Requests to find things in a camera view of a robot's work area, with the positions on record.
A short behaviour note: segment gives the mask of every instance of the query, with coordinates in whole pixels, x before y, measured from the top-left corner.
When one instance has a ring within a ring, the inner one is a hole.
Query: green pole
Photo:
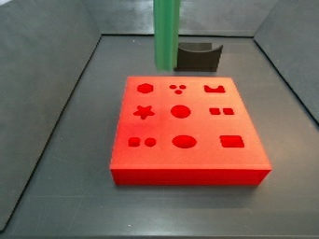
[[[158,70],[170,71],[177,65],[180,0],[153,0],[154,61]]]

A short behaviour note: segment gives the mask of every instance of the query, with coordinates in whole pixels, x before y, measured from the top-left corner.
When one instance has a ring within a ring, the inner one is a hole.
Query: black object
[[[223,45],[212,49],[212,43],[178,43],[176,71],[216,72]]]

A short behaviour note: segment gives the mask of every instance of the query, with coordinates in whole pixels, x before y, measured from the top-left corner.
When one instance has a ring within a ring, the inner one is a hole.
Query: circular hole
[[[196,139],[189,135],[178,135],[173,138],[172,143],[178,148],[190,148],[196,145]]]
[[[150,84],[144,83],[137,86],[137,92],[140,92],[140,93],[149,93],[153,90],[154,90],[154,87]]]
[[[186,118],[190,115],[190,109],[185,105],[174,105],[170,113],[176,118]]]
[[[144,140],[144,144],[148,146],[148,147],[152,147],[154,144],[156,144],[156,139],[154,138],[146,138]]]

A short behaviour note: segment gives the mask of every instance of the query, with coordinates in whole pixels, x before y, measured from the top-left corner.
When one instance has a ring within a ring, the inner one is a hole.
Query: corner wall
[[[181,0],[181,35],[253,36],[277,0]],[[84,0],[105,35],[153,34],[153,0]]]
[[[80,0],[0,6],[0,231],[98,39]]]
[[[317,0],[280,0],[253,39],[319,122],[317,24]]]

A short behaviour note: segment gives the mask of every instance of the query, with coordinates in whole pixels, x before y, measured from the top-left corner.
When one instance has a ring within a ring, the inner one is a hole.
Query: red block
[[[109,169],[117,185],[257,185],[272,166],[232,79],[129,77]]]

